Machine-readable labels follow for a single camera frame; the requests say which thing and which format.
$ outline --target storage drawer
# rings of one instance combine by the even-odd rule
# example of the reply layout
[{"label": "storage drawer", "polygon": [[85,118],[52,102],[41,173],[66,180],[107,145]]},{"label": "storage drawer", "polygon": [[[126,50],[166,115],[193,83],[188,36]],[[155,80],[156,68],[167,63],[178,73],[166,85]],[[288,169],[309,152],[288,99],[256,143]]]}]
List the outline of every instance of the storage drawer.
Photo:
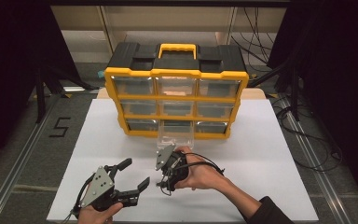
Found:
[{"label": "storage drawer", "polygon": [[196,79],[191,77],[158,77],[158,95],[193,96]]},{"label": "storage drawer", "polygon": [[158,101],[160,115],[192,116],[193,101]]},{"label": "storage drawer", "polygon": [[225,133],[226,122],[198,121],[196,122],[196,133]]},{"label": "storage drawer", "polygon": [[112,77],[117,94],[151,95],[153,92],[152,77]]},{"label": "storage drawer", "polygon": [[197,117],[228,119],[232,103],[197,102]]},{"label": "storage drawer", "polygon": [[158,126],[158,148],[168,145],[194,146],[194,125],[189,120],[161,120]]},{"label": "storage drawer", "polygon": [[240,80],[200,79],[199,96],[236,97]]},{"label": "storage drawer", "polygon": [[157,104],[153,100],[121,100],[124,115],[156,115]]},{"label": "storage drawer", "polygon": [[129,131],[150,131],[158,130],[158,121],[155,119],[126,119]]}]

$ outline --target person's arm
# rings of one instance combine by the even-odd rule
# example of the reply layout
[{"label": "person's arm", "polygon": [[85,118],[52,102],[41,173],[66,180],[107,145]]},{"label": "person's arm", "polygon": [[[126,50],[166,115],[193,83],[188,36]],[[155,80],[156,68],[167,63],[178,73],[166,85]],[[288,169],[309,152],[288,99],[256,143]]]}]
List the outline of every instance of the person's arm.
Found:
[{"label": "person's arm", "polygon": [[[191,153],[189,147],[179,147],[177,151]],[[195,155],[186,155],[187,163],[204,161]],[[264,203],[258,201],[232,183],[228,178],[220,175],[213,167],[207,165],[195,165],[189,167],[188,177],[179,181],[175,185],[176,189],[215,189],[224,194],[241,212],[249,224],[251,223],[270,223],[268,220],[275,217],[285,217],[280,220],[273,220],[271,223],[293,223],[290,219],[274,204],[269,201]]]},{"label": "person's arm", "polygon": [[123,208],[122,203],[115,203],[108,209],[98,212],[91,205],[80,210],[77,224],[113,224],[113,215]]}]

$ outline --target white paper sheet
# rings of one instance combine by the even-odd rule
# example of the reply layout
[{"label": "white paper sheet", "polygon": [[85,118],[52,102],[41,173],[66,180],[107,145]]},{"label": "white paper sheet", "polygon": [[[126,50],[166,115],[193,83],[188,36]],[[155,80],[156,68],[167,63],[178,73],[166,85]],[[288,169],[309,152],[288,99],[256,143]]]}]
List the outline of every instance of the white paper sheet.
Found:
[{"label": "white paper sheet", "polygon": [[[136,189],[148,176],[150,185],[138,205],[122,209],[115,221],[243,222],[236,207],[214,190],[163,194],[155,186],[161,179],[154,169],[156,150],[156,139],[123,133],[112,100],[93,100],[48,220],[66,218],[98,166],[132,158],[131,166],[117,172],[116,189]],[[196,140],[193,150],[226,168],[225,176],[255,198],[268,195],[292,220],[318,220],[268,100],[242,100],[228,140]]]}]

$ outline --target floor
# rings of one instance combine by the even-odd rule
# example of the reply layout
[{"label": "floor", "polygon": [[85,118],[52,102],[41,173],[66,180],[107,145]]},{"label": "floor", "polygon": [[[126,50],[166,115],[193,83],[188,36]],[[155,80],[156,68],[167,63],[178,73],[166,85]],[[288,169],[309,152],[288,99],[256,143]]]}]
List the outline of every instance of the floor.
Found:
[{"label": "floor", "polygon": [[[174,40],[178,37],[199,44],[215,44],[211,34],[197,34],[196,38],[175,34],[165,38]],[[236,34],[234,38],[246,49],[249,48],[242,36]],[[269,38],[266,36],[265,39],[264,46],[268,48],[272,45],[272,41],[269,43]],[[154,33],[148,32],[128,35],[126,41],[147,44],[166,41],[166,39],[163,35],[156,38]],[[82,55],[89,57],[90,54],[82,53],[79,43],[72,42],[68,46],[76,59],[76,67],[83,81],[102,87],[104,80],[98,77],[98,72],[106,67],[106,60],[108,60],[106,52],[92,56],[87,62]],[[259,58],[266,57],[256,47],[251,49]],[[262,77],[269,70],[260,60],[248,57],[246,51],[243,52],[243,57],[251,78]],[[307,105],[307,100],[301,95],[298,108],[300,122],[291,121],[293,117],[290,113],[280,113],[289,105],[290,94],[277,93],[274,90],[276,79],[276,77],[269,79],[259,88],[271,101],[278,115],[277,119],[282,121],[283,135],[320,219],[317,223],[358,223],[358,188],[351,171],[345,164],[345,159],[341,161],[339,150],[326,141],[323,125],[315,118],[312,109]],[[62,81],[62,85],[75,86],[65,80]],[[8,180],[13,181],[13,185],[7,188],[6,198],[1,202],[3,206],[0,206],[0,223],[49,223],[46,221],[49,208],[71,158],[91,100],[96,98],[97,93],[97,91],[74,91],[63,95],[51,95],[46,90],[48,112],[43,122],[39,124],[35,124],[36,98],[34,94],[30,96],[16,129],[12,131],[6,146],[0,150],[0,189]],[[64,131],[57,127],[67,127],[67,129]],[[290,131],[293,129],[298,129],[307,135],[293,133]],[[30,136],[34,137],[33,142],[29,141]],[[27,158],[20,167],[17,166],[19,157]],[[12,172],[13,167],[19,168],[16,173],[17,178],[13,178],[15,175]]]}]

